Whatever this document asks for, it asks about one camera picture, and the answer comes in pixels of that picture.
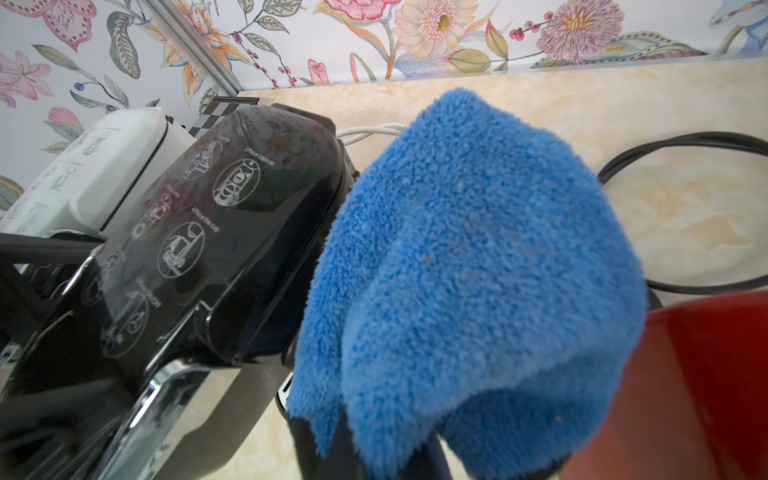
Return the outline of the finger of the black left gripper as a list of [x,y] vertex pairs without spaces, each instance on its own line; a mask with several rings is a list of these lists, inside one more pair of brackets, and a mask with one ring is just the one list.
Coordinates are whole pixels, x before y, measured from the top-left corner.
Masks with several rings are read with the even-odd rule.
[[100,246],[100,242],[2,233],[1,265],[80,265]]

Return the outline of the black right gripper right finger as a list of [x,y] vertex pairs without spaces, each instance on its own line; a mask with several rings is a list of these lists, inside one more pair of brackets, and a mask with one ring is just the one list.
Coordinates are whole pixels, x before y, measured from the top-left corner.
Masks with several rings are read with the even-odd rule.
[[452,480],[439,437],[431,434],[401,470],[402,480]]

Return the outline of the blue microfiber cloth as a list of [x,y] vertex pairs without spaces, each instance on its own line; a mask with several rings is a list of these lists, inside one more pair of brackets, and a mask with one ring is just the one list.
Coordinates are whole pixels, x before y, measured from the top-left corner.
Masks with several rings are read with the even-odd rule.
[[450,91],[365,169],[327,237],[287,400],[302,470],[345,422],[371,479],[431,434],[475,478],[547,475],[601,428],[647,308],[572,148]]

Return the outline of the black coffee machine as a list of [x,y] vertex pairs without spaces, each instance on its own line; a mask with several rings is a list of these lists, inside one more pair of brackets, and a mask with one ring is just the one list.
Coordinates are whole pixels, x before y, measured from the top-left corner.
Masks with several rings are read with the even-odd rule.
[[30,334],[1,395],[5,479],[200,479],[293,365],[355,180],[334,123],[253,105],[215,124],[80,265],[4,265]]

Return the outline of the red coffee machine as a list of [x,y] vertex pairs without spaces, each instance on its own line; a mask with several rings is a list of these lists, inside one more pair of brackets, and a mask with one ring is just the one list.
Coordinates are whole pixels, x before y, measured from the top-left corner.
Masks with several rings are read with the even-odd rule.
[[766,478],[766,292],[651,312],[601,431],[559,476]]

